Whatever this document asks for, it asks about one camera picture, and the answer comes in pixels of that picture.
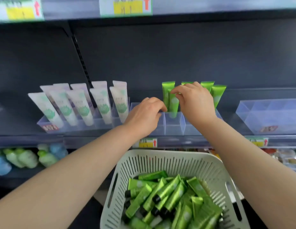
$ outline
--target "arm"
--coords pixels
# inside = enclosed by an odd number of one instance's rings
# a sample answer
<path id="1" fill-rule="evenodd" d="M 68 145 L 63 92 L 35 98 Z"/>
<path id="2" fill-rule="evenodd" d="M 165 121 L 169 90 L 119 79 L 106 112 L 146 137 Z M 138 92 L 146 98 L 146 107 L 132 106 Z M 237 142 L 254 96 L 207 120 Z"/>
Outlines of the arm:
<path id="1" fill-rule="evenodd" d="M 67 228 L 124 153 L 157 126 L 162 101 L 146 98 L 124 125 L 76 150 L 0 200 L 0 228 Z"/>
<path id="2" fill-rule="evenodd" d="M 232 179 L 269 229 L 296 228 L 296 173 L 253 145 L 215 115 L 198 82 L 172 90 L 185 117 L 220 155 Z"/>

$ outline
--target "hand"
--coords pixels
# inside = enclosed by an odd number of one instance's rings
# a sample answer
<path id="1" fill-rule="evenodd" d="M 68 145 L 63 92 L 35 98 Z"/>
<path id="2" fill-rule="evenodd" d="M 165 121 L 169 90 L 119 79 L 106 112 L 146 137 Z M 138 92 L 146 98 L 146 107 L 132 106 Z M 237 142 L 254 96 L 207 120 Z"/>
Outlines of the hand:
<path id="1" fill-rule="evenodd" d="M 179 85 L 171 93 L 176 94 L 183 115 L 195 127 L 209 124 L 217 118 L 213 97 L 198 82 Z"/>
<path id="2" fill-rule="evenodd" d="M 160 110 L 167 111 L 164 102 L 156 97 L 147 97 L 130 111 L 124 125 L 135 132 L 137 140 L 142 139 L 157 128 Z"/>

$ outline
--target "blue bottle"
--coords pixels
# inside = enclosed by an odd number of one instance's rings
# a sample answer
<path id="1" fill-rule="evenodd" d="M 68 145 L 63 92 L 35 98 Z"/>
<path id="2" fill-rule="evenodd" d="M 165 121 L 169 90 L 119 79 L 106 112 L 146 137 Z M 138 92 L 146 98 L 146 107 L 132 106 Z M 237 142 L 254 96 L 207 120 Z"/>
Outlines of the blue bottle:
<path id="1" fill-rule="evenodd" d="M 59 160 L 65 158 L 68 155 L 67 149 L 62 143 L 53 143 L 49 146 L 50 153 L 55 155 Z"/>
<path id="2" fill-rule="evenodd" d="M 1 156 L 1 152 L 0 152 L 0 176 L 6 175 L 11 171 L 11 169 L 12 169 L 11 164 L 7 162 L 3 156 Z"/>

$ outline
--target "white plastic basket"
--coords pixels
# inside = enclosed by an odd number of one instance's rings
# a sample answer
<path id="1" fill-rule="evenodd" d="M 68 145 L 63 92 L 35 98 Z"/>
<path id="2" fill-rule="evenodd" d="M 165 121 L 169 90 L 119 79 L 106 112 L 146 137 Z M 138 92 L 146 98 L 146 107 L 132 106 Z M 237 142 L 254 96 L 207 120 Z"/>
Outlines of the white plastic basket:
<path id="1" fill-rule="evenodd" d="M 211 189 L 211 197 L 223 210 L 223 221 L 219 228 L 237 229 L 250 228 L 242 203 L 235 185 L 226 171 L 223 163 L 217 157 L 208 153 L 180 152 L 164 150 L 130 150 L 116 165 L 110 189 L 103 208 L 100 228 L 128 228 L 121 223 L 125 191 L 129 178 L 141 173 L 151 173 L 166 170 L 169 176 L 201 178 Z M 237 219 L 226 185 L 231 186 L 242 220 Z"/>

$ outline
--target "forearm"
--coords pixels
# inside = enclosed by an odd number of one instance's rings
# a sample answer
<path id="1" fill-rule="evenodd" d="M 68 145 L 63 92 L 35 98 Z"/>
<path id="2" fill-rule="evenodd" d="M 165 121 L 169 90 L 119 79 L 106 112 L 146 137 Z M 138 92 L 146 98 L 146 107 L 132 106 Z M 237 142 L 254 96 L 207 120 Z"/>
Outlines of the forearm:
<path id="1" fill-rule="evenodd" d="M 220 155 L 230 176 L 269 229 L 296 228 L 296 173 L 221 119 L 195 126 Z"/>
<path id="2" fill-rule="evenodd" d="M 0 200 L 0 228 L 67 228 L 134 140 L 116 127 L 40 172 Z"/>

